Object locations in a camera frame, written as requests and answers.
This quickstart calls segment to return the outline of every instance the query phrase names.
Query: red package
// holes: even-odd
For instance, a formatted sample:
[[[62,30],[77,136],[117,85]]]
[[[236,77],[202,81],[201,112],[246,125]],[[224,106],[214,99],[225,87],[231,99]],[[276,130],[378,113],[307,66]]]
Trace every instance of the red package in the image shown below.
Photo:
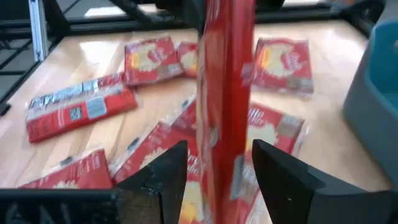
[[[126,45],[124,71],[127,85],[165,80],[182,73],[174,44],[169,35]]]
[[[182,200],[179,224],[202,224],[205,221],[201,203],[200,166],[195,138],[188,140],[188,174]]]
[[[246,150],[251,150],[253,140],[261,139],[292,154],[298,143],[297,139],[303,122],[301,118],[252,103],[249,107]]]
[[[248,122],[239,223],[264,223],[264,219],[256,217],[264,215],[266,209],[262,209],[264,200],[262,197],[259,198],[261,194],[251,157],[252,142],[254,139],[262,139],[286,153],[296,154],[302,142],[300,134],[303,134],[304,120],[252,103],[249,107]]]
[[[255,1],[208,0],[198,42],[198,154],[205,223],[237,223]]]
[[[104,149],[68,157],[41,178],[20,186],[23,189],[110,189]]]
[[[197,77],[197,47],[196,43],[181,42],[177,48],[177,57],[186,76]]]
[[[30,142],[48,139],[138,106],[134,94],[122,84],[91,94],[83,92],[70,99],[58,96],[58,93],[45,95],[42,106],[34,103],[35,106],[28,110],[26,128]]]
[[[254,171],[251,151],[247,151],[244,157],[242,189],[239,196],[239,216],[241,217],[239,219],[239,223],[250,223],[248,220],[248,216],[250,212],[255,209],[254,202],[259,194],[259,191],[260,188],[257,183],[256,173]]]
[[[190,153],[195,154],[196,148],[192,148],[195,146],[193,137],[186,136],[163,122],[158,122],[154,129],[134,140],[127,152],[110,165],[113,182],[118,184],[135,174],[181,140],[187,140]]]
[[[197,101],[196,97],[187,99],[182,105],[182,112],[172,124],[181,132],[196,136],[197,132]]]
[[[312,94],[308,41],[259,39],[253,84],[273,91]]]
[[[62,104],[66,101],[81,98],[85,95],[92,95],[98,91],[123,83],[122,73],[115,73],[112,75],[105,75],[103,77],[95,78],[85,81],[68,88],[64,88],[53,93],[38,96],[30,101],[29,110],[41,110],[48,107]]]

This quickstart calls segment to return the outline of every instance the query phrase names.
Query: wooden surface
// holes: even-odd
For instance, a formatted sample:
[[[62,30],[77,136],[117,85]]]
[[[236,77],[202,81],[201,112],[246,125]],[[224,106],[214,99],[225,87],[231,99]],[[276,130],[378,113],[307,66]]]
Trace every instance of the wooden surface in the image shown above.
[[[67,37],[9,100],[0,119],[0,186],[15,187],[37,177],[62,159],[102,145],[110,161],[117,158],[144,128],[171,113],[196,93],[189,78],[139,88],[142,107],[39,144],[29,144],[25,133],[25,104],[68,85],[123,69],[123,47],[135,39],[163,34]],[[169,32],[173,40],[196,41],[193,30]],[[308,121],[310,132],[299,158],[331,175],[366,190],[388,189],[390,183],[349,130],[341,107],[364,52],[366,39],[345,22],[308,22],[256,26],[258,37],[309,39],[315,94],[311,99],[253,91],[252,101]]]

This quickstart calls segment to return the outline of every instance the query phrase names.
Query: blue container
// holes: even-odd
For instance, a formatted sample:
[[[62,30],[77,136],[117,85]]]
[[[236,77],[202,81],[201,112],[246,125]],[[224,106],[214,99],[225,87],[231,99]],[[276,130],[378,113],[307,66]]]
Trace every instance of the blue container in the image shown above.
[[[398,21],[373,29],[343,112],[363,146],[398,185]]]

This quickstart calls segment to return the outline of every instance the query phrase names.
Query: black metal frame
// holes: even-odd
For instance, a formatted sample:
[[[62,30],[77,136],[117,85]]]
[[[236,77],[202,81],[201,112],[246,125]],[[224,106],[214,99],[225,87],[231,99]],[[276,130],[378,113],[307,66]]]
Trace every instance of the black metal frame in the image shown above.
[[[50,51],[65,36],[189,28],[189,25],[183,19],[183,13],[181,13],[181,16],[176,16],[176,14],[178,15],[178,13],[176,13],[177,10],[173,13],[169,11],[160,11],[159,13],[146,14],[132,1],[110,1],[124,10],[126,15],[91,19],[66,19],[56,0],[45,0],[44,7],[46,9],[45,16],[48,24],[48,35],[49,37],[56,38]],[[366,16],[363,16],[363,11],[367,7],[374,5],[382,7],[382,11],[383,7],[387,4],[385,1],[396,6],[394,9],[390,9],[392,15],[396,14],[395,11],[398,9],[398,4],[396,3],[398,0],[360,0],[356,2],[354,6],[343,7],[328,3],[318,3],[308,6],[286,6],[278,11],[258,5],[256,7],[256,24],[346,20],[363,35],[369,37],[371,29],[376,21],[369,20]],[[164,8],[161,0],[157,0],[157,3],[157,6]],[[0,39],[31,39],[32,37],[30,21],[28,20],[0,22],[0,30],[3,30],[0,32]],[[20,80],[11,87],[8,93],[0,98],[0,103],[6,102],[39,64],[40,63],[35,63],[30,67],[30,69],[21,76]]]

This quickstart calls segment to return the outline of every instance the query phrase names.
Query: food package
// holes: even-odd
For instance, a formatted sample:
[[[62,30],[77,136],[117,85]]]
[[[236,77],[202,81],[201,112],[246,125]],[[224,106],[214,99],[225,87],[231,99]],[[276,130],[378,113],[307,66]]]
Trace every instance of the food package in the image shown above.
[[[123,84],[98,84],[92,80],[33,99],[26,116],[29,141],[39,142],[138,107],[135,94]]]
[[[181,140],[188,142],[187,184],[183,196],[179,224],[203,223],[200,196],[199,160],[195,136],[185,134],[159,121],[153,129],[136,138],[114,163],[109,165],[113,183],[118,184],[134,175]]]
[[[191,135],[196,131],[196,96],[191,96],[184,101],[179,116],[172,123],[173,128],[181,130],[181,132]],[[259,191],[256,174],[251,159],[251,146],[254,139],[262,139],[267,141],[281,150],[297,155],[301,143],[306,135],[308,128],[305,126],[304,120],[283,114],[266,106],[256,103],[249,105],[248,113],[248,139],[246,143],[246,152],[244,157],[243,179],[241,185],[239,223],[255,224],[264,223],[267,218],[267,210],[264,200]],[[187,185],[189,187],[197,187],[196,185]],[[188,207],[183,207],[182,214],[189,213]],[[195,220],[187,222],[186,219],[180,219],[180,224],[184,223],[201,223]]]
[[[38,96],[30,101],[28,110],[45,110],[55,105],[61,105],[62,103],[79,99],[82,96],[92,95],[105,88],[121,83],[123,83],[122,73],[105,75],[103,77],[72,85],[68,88],[64,88],[44,96]]]
[[[130,86],[158,82],[183,72],[169,35],[127,44],[124,71],[124,81]]]
[[[270,91],[311,95],[314,88],[308,41],[260,38],[253,85]]]
[[[265,223],[267,210],[254,171],[251,157],[252,142],[254,139],[261,139],[286,153],[297,155],[308,128],[301,118],[256,103],[250,104],[248,122],[243,184],[239,197],[241,199],[239,223]]]
[[[197,144],[205,223],[237,223],[255,1],[209,0],[198,41]]]
[[[68,157],[23,189],[111,189],[108,163],[104,149],[85,151]]]
[[[303,119],[257,103],[250,104],[248,121],[247,151],[251,151],[253,140],[261,139],[286,153],[297,155],[308,131]]]
[[[186,138],[183,133],[159,121],[152,129],[144,131],[141,136],[136,138],[130,144],[126,153],[109,166],[113,182],[115,184],[122,182]],[[188,141],[188,147],[194,144],[194,139]]]
[[[197,77],[197,43],[181,42],[177,47],[177,57],[180,60],[185,76]]]
[[[197,104],[196,95],[184,101],[182,111],[177,113],[177,118],[172,122],[172,127],[185,134],[196,137],[197,132]]]

